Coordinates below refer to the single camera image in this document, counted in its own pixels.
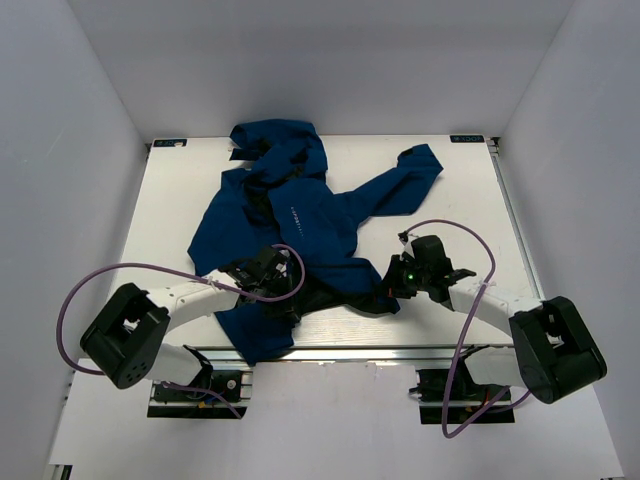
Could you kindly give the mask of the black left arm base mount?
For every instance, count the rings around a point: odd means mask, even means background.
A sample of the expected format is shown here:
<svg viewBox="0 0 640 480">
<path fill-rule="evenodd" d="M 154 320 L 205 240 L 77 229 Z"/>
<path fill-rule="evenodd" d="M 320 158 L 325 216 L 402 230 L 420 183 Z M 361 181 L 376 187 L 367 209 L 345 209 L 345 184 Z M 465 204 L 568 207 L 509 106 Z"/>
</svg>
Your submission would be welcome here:
<svg viewBox="0 0 640 480">
<path fill-rule="evenodd" d="M 253 372 L 239 360 L 215 360 L 208 382 L 172 387 L 154 381 L 147 407 L 152 419 L 241 420 L 252 396 Z"/>
</svg>

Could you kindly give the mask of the blue zip-up jacket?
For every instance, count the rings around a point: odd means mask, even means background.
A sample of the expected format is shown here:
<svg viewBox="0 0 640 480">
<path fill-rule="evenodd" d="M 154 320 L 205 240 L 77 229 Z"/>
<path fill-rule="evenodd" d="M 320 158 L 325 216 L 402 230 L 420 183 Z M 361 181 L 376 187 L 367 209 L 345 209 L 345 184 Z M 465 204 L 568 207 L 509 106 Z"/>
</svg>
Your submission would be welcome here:
<svg viewBox="0 0 640 480">
<path fill-rule="evenodd" d="M 188 254 L 204 276 L 263 247 L 287 244 L 301 256 L 305 285 L 296 295 L 303 313 L 348 305 L 368 314 L 395 314 L 399 303 L 379 291 L 371 262 L 358 258 L 358 229 L 370 217 L 410 215 L 443 167 L 420 144 L 396 165 L 358 188 L 334 193 L 326 182 L 326 152 L 308 122 L 270 119 L 236 125 L 234 160 L 251 162 L 221 175 Z"/>
</svg>

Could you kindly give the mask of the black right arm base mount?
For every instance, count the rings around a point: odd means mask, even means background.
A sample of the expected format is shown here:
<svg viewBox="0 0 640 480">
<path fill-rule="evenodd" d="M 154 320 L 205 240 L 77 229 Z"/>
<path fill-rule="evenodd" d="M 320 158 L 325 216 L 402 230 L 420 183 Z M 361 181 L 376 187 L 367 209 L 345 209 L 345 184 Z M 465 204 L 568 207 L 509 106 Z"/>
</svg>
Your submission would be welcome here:
<svg viewBox="0 0 640 480">
<path fill-rule="evenodd" d="M 502 389 L 500 385 L 480 385 L 472 380 L 464 361 L 472 354 L 482 350 L 474 346 L 462 350 L 450 392 L 447 413 L 448 426 L 453 429 L 473 416 L 484 407 Z M 436 425 L 442 419 L 442 401 L 445 393 L 449 368 L 428 368 L 417 371 L 417 384 L 408 390 L 408 395 L 419 403 L 420 422 L 423 425 Z M 475 424 L 513 424 L 514 412 L 506 407 L 511 404 L 511 394 L 506 393 L 486 413 L 474 421 Z"/>
</svg>

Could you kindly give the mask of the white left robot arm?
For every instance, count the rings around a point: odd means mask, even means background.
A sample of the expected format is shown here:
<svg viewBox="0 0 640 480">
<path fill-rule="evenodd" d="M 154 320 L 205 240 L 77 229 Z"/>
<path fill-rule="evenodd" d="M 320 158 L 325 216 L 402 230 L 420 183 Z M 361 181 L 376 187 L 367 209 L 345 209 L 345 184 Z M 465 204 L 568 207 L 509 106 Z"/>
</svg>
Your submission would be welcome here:
<svg viewBox="0 0 640 480">
<path fill-rule="evenodd" d="M 191 399 L 209 392 L 212 367 L 194 348 L 165 342 L 166 334 L 200 317 L 230 311 L 242 299 L 251 306 L 284 303 L 298 293 L 306 277 L 299 254 L 281 244 L 203 277 L 146 267 L 186 281 L 150 290 L 121 285 L 82 335 L 80 347 L 119 389 L 148 379 L 176 386 Z"/>
</svg>

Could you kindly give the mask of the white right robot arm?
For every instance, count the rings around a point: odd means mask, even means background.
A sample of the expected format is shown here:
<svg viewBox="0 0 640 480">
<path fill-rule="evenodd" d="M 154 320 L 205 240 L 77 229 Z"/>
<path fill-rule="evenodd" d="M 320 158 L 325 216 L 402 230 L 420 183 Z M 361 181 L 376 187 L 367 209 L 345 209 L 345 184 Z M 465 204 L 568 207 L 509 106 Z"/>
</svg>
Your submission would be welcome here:
<svg viewBox="0 0 640 480">
<path fill-rule="evenodd" d="M 462 356 L 451 384 L 472 399 L 487 385 L 527 389 L 537 400 L 552 404 L 603 379 L 607 364 L 575 304 L 557 296 L 539 300 L 511 293 L 456 269 L 439 237 L 418 237 L 390 260 L 382 280 L 390 298 L 429 299 L 467 314 L 508 335 L 508 347 L 481 347 Z"/>
</svg>

